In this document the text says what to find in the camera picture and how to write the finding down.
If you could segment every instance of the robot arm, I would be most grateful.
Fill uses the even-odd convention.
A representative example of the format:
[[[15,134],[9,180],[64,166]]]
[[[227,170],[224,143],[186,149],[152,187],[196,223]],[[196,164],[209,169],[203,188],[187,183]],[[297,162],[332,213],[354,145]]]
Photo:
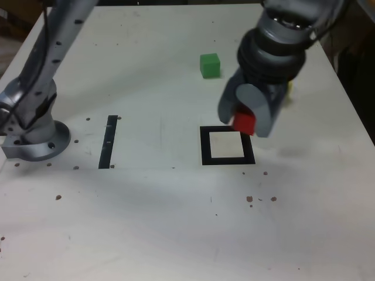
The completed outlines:
[[[252,135],[267,137],[316,28],[336,19],[345,0],[265,0],[257,26],[238,48],[239,68],[219,102],[219,118]]]
[[[268,136],[299,73],[314,28],[337,17],[349,0],[266,0],[255,29],[238,49],[240,67],[229,79],[219,103],[219,118],[232,117],[239,131]],[[70,132],[51,116],[56,99],[53,76],[98,0],[57,0],[19,75],[0,94],[0,130],[7,133],[7,158],[46,160],[68,146]],[[251,117],[243,122],[240,116]]]

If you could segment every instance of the cable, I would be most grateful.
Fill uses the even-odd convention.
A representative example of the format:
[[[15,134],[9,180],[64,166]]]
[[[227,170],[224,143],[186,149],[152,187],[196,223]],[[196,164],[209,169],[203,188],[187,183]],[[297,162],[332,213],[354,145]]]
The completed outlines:
[[[40,74],[42,73],[42,70],[46,64],[46,60],[47,60],[47,53],[48,53],[48,48],[49,48],[49,29],[48,29],[48,17],[47,17],[47,6],[45,4],[45,0],[41,0],[42,1],[42,9],[43,9],[43,18],[44,18],[44,23],[45,23],[45,47],[44,47],[44,50],[43,50],[43,59],[42,59],[42,63],[40,64],[40,67],[37,71],[37,74],[34,78],[34,80],[30,83],[29,87],[26,88],[25,90],[25,93],[19,98],[19,100],[15,103],[15,105],[13,106],[13,108],[10,110],[8,116],[5,118],[5,120],[1,123],[0,125],[0,131],[2,130],[2,128],[4,127],[4,125],[6,125],[8,123],[8,121],[10,120],[10,118],[12,117],[12,115],[14,114],[14,112],[16,111],[18,105],[21,103],[21,101],[30,93],[31,89],[35,86],[35,83],[38,81],[39,77],[40,77]]]
[[[347,0],[346,6],[341,11],[341,14],[333,21],[333,23],[330,26],[328,26],[325,30],[320,32],[320,34],[316,35],[316,38],[314,40],[310,41],[309,47],[314,45],[314,43],[317,42],[318,40],[321,40],[321,38],[323,38],[324,35],[326,35],[331,29],[333,29],[340,22],[340,20],[342,20],[344,18],[344,16],[346,15],[346,12],[349,9],[349,6],[350,6],[351,3],[352,3],[351,0]]]

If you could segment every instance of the black line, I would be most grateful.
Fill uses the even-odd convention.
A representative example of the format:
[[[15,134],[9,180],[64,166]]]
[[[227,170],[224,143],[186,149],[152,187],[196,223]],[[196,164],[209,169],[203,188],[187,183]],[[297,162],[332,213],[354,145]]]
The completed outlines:
[[[247,164],[255,164],[253,146],[251,145],[250,136],[241,133],[241,142]]]
[[[111,164],[112,148],[115,141],[117,115],[109,115],[105,129],[103,146],[101,148],[99,169],[109,169]]]

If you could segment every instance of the black square outline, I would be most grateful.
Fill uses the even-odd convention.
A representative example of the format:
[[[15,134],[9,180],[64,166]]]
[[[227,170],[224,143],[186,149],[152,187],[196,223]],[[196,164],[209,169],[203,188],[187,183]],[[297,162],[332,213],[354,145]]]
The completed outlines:
[[[200,127],[200,150],[202,152],[202,165],[249,165],[255,164],[253,147],[250,136],[240,133],[244,157],[220,157],[212,158],[210,133],[212,132],[235,132],[229,126],[201,126]]]

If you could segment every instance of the black tape strip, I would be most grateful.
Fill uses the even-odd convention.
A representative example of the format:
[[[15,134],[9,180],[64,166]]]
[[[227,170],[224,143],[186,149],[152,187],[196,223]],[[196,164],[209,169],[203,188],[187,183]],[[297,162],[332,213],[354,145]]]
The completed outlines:
[[[103,146],[101,148],[99,169],[109,169],[111,164],[112,148],[115,141],[117,115],[109,115],[105,129]]]
[[[249,165],[255,164],[253,147],[250,137],[241,133],[242,149],[244,157],[220,157],[212,158],[211,155],[211,132],[234,132],[229,126],[201,126],[200,127],[200,150],[202,153],[202,165]]]

